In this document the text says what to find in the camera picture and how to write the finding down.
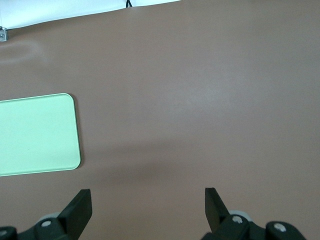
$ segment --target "mint green rectangular tray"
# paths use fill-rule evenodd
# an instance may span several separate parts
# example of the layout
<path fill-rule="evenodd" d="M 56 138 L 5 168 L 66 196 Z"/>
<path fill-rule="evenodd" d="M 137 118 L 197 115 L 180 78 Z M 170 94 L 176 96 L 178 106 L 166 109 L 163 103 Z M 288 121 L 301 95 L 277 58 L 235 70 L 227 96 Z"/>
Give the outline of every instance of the mint green rectangular tray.
<path fill-rule="evenodd" d="M 72 170 L 80 161 L 69 94 L 0 101 L 0 176 Z"/>

